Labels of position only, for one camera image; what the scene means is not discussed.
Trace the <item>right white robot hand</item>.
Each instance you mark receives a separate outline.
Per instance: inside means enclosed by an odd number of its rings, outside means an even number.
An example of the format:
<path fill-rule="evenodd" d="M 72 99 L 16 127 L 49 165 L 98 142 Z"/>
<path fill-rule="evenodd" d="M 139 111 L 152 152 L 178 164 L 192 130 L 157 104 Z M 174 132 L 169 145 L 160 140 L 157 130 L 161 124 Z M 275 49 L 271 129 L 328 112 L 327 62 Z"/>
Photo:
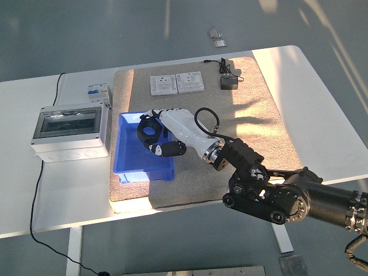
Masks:
<path fill-rule="evenodd" d="M 221 141 L 215 137 L 219 123 L 209 132 L 187 109 L 152 109 L 140 119 L 136 135 L 143 146 L 157 156 L 181 156 L 186 147 L 191 147 L 210 163 L 211 154 L 220 149 Z"/>

